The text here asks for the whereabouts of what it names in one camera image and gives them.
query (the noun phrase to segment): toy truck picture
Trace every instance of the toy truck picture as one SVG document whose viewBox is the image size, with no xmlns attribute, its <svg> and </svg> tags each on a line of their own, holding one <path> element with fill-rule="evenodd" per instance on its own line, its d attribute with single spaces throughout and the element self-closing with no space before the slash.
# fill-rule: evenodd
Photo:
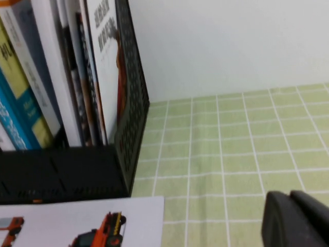
<svg viewBox="0 0 329 247">
<path fill-rule="evenodd" d="M 24 224 L 23 217 L 0 218 L 1 247 L 12 247 Z"/>
<path fill-rule="evenodd" d="M 125 222 L 126 217 L 121 212 L 109 212 L 98 230 L 80 234 L 69 247 L 120 247 L 123 239 L 120 229 Z"/>
</svg>

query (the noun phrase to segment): white book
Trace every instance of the white book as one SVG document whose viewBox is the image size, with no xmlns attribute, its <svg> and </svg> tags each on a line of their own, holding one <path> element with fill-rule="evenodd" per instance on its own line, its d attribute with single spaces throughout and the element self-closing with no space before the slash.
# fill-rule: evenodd
<svg viewBox="0 0 329 247">
<path fill-rule="evenodd" d="M 11 139 L 9 138 L 6 130 L 0 123 L 0 148 L 2 151 L 14 151 L 16 150 Z"/>
<path fill-rule="evenodd" d="M 1 0 L 0 16 L 53 136 L 61 128 L 54 90 L 30 0 Z"/>
<path fill-rule="evenodd" d="M 66 64 L 57 1 L 31 2 L 68 143 L 70 147 L 80 147 L 82 142 L 78 127 L 79 117 L 74 107 L 75 98 L 68 84 L 70 71 Z"/>
<path fill-rule="evenodd" d="M 115 0 L 86 0 L 106 137 L 114 141 L 117 124 L 118 42 Z"/>
</svg>

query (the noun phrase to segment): black shelf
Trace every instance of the black shelf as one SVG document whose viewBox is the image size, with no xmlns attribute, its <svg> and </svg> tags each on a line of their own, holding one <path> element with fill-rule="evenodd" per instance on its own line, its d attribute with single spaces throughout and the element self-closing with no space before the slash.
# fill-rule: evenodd
<svg viewBox="0 0 329 247">
<path fill-rule="evenodd" d="M 127 101 L 114 143 L 0 154 L 0 204 L 129 197 L 150 106 L 127 0 L 116 0 Z"/>
</svg>

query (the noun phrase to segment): book cover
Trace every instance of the book cover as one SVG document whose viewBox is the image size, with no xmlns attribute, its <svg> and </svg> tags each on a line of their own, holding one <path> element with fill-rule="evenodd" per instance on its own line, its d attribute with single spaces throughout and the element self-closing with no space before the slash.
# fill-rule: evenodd
<svg viewBox="0 0 329 247">
<path fill-rule="evenodd" d="M 115 0 L 86 0 L 108 142 L 126 104 L 126 77 Z"/>
<path fill-rule="evenodd" d="M 5 28 L 0 21 L 0 67 L 5 80 L 0 81 L 16 117 L 33 149 L 49 147 L 52 135 L 42 115 Z"/>
<path fill-rule="evenodd" d="M 101 139 L 103 142 L 103 145 L 107 145 L 107 137 L 106 137 L 106 130 L 105 130 L 105 121 L 104 121 L 104 114 L 103 114 L 103 107 L 102 107 L 102 99 L 99 91 L 99 84 L 98 84 L 98 78 L 95 68 L 95 56 L 94 56 L 94 50 L 93 50 L 93 43 L 92 39 L 90 37 L 91 31 L 90 31 L 90 25 L 89 25 L 89 16 L 88 16 L 88 7 L 86 0 L 79 0 L 80 1 L 80 9 L 81 9 L 81 18 L 82 18 L 82 25 L 83 25 L 83 31 L 84 31 L 84 37 L 86 42 L 86 48 L 88 52 L 88 60 L 90 64 L 90 70 L 91 75 L 93 77 L 93 83 L 95 88 L 95 96 L 97 101 L 97 109 L 99 114 L 99 121 L 100 121 L 100 130 L 101 130 Z"/>
<path fill-rule="evenodd" d="M 92 137 L 91 137 L 90 128 L 89 128 L 89 124 L 88 124 L 87 112 L 86 112 L 86 107 L 85 107 L 85 103 L 84 103 L 84 97 L 83 97 L 83 93 L 82 93 L 82 87 L 81 87 L 79 72 L 78 72 L 78 68 L 77 68 L 77 62 L 76 62 L 76 58 L 75 58 L 75 54 L 74 54 L 71 33 L 69 30 L 66 7 L 65 7 L 64 0 L 57 0 L 57 3 L 58 3 L 58 9 L 59 9 L 60 20 L 61 20 L 61 25 L 62 25 L 67 62 L 68 62 L 69 69 L 71 71 L 72 88 L 73 88 L 74 94 L 76 96 L 76 104 L 77 104 L 77 109 L 78 109 L 78 113 L 80 116 L 82 139 L 83 139 L 83 143 L 85 146 L 92 146 L 93 142 L 92 142 Z"/>
<path fill-rule="evenodd" d="M 98 145 L 100 137 L 96 130 L 97 126 L 95 124 L 93 117 L 92 104 L 90 101 L 90 90 L 89 90 L 89 85 L 87 83 L 88 78 L 87 78 L 84 59 L 82 55 L 82 49 L 80 45 L 81 42 L 79 38 L 79 29 L 78 29 L 78 23 L 76 18 L 76 13 L 77 11 L 80 10 L 79 0 L 65 1 L 65 8 L 66 8 L 68 26 L 71 34 L 72 46 L 74 49 L 74 55 L 75 55 L 80 83 L 81 83 L 82 94 L 84 98 L 84 104 L 86 107 L 86 114 L 87 114 L 89 129 L 90 129 L 90 135 L 92 137 L 93 145 Z"/>
<path fill-rule="evenodd" d="M 0 149 L 2 151 L 14 151 L 15 146 L 0 121 Z"/>
<path fill-rule="evenodd" d="M 56 136 L 62 121 L 31 1 L 1 0 L 0 16 L 50 131 Z"/>
<path fill-rule="evenodd" d="M 68 144 L 70 147 L 81 147 L 83 141 L 80 116 L 71 89 L 71 74 L 65 55 L 57 1 L 32 0 L 31 2 Z"/>
</svg>

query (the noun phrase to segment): book spine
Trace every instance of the book spine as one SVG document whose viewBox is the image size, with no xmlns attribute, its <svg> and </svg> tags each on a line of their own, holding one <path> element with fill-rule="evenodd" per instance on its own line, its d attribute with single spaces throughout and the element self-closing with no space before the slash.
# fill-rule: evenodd
<svg viewBox="0 0 329 247">
<path fill-rule="evenodd" d="M 22 0 L 11 6 L 0 7 L 0 17 L 4 22 L 5 29 L 7 30 L 8 36 L 19 58 L 23 71 L 33 90 L 36 100 L 39 103 L 40 109 L 48 123 L 49 129 L 52 135 L 55 136 L 60 130 L 61 124 L 33 61 L 32 54 L 29 51 L 29 47 L 24 39 L 23 33 L 17 21 L 18 19 L 15 16 L 21 14 L 19 17 L 24 18 L 24 15 L 22 14 L 24 11 L 32 11 L 31 9 L 22 9 L 20 4 L 24 2 L 28 2 L 30 5 L 29 0 Z"/>
<path fill-rule="evenodd" d="M 92 106 L 93 106 L 92 114 L 93 114 L 93 118 L 96 119 L 96 124 L 97 124 L 96 129 L 97 129 L 97 133 L 98 133 L 98 138 L 100 139 L 100 138 L 102 138 L 102 130 L 101 130 L 102 127 L 101 127 L 101 121 L 100 121 L 100 114 L 98 111 L 97 96 L 96 96 L 96 90 L 95 90 L 95 85 L 94 85 L 94 80 L 93 80 L 92 68 L 90 65 L 86 38 L 85 38 L 84 30 L 83 30 L 82 16 L 81 16 L 81 13 L 77 13 L 76 16 L 77 16 L 80 45 L 81 45 L 85 70 L 87 71 L 87 74 L 88 74 L 87 82 L 88 82 L 88 86 L 89 86 L 90 99 L 91 99 Z"/>
<path fill-rule="evenodd" d="M 106 134 L 106 128 L 105 128 L 105 119 L 104 119 L 104 113 L 103 113 L 103 107 L 102 107 L 102 99 L 99 91 L 99 84 L 98 84 L 98 77 L 97 72 L 95 68 L 95 57 L 94 57 L 94 51 L 93 51 L 93 40 L 90 37 L 91 31 L 90 31 L 90 24 L 89 24 L 89 15 L 88 15 L 88 6 L 86 0 L 79 0 L 80 2 L 80 9 L 81 9 L 81 17 L 82 17 L 82 24 L 85 34 L 85 40 L 88 50 L 88 58 L 90 62 L 90 69 L 93 76 L 93 83 L 96 93 L 96 100 L 97 100 L 97 109 L 99 113 L 99 120 L 100 120 L 100 129 L 101 129 L 101 139 L 103 141 L 103 145 L 107 145 L 107 134 Z"/>
<path fill-rule="evenodd" d="M 58 8 L 60 12 L 60 19 L 62 24 L 62 31 L 65 43 L 65 51 L 66 51 L 66 58 L 68 62 L 68 66 L 71 71 L 73 89 L 76 96 L 76 103 L 78 108 L 78 113 L 80 116 L 80 123 L 81 123 L 81 131 L 82 131 L 82 139 L 86 146 L 92 146 L 92 137 L 90 133 L 90 128 L 87 120 L 87 113 L 86 107 L 84 104 L 84 98 L 79 78 L 79 72 L 77 68 L 77 63 L 74 55 L 73 44 L 71 40 L 71 33 L 68 26 L 67 14 L 65 9 L 65 3 L 63 0 L 57 0 Z"/>
<path fill-rule="evenodd" d="M 52 135 L 32 92 L 9 37 L 0 20 L 0 67 L 5 77 L 0 87 L 33 149 L 49 147 Z"/>
<path fill-rule="evenodd" d="M 0 80 L 5 80 L 5 77 L 1 71 Z M 2 126 L 8 133 L 9 137 L 12 139 L 12 143 L 17 150 L 28 150 L 33 148 L 1 87 L 0 120 Z"/>
<path fill-rule="evenodd" d="M 0 121 L 0 149 L 2 151 L 14 151 L 15 146 L 13 145 L 11 139 L 9 138 L 5 128 Z"/>
</svg>

